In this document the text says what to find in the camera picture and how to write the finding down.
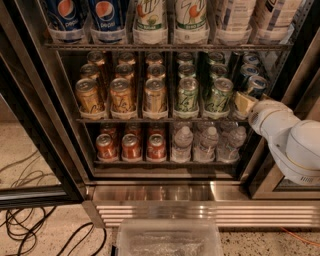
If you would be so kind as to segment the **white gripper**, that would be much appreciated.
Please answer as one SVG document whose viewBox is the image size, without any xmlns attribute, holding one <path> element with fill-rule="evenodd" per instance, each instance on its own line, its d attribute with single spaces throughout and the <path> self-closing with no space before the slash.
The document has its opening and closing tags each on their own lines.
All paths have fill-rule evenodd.
<svg viewBox="0 0 320 256">
<path fill-rule="evenodd" d="M 237 92 L 234 97 L 234 113 L 238 118 L 248 117 L 251 128 L 267 141 L 300 121 L 290 108 L 265 93 L 257 102 L 256 98 Z"/>
</svg>

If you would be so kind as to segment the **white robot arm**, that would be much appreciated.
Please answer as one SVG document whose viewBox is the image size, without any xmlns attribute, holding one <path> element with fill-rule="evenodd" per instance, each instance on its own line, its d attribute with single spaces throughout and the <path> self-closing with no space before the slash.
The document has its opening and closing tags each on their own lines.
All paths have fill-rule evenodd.
<svg viewBox="0 0 320 256">
<path fill-rule="evenodd" d="M 290 181 L 303 186 L 320 184 L 320 122 L 301 120 L 285 104 L 256 100 L 244 116 L 256 134 L 266 139 L 269 151 Z"/>
</svg>

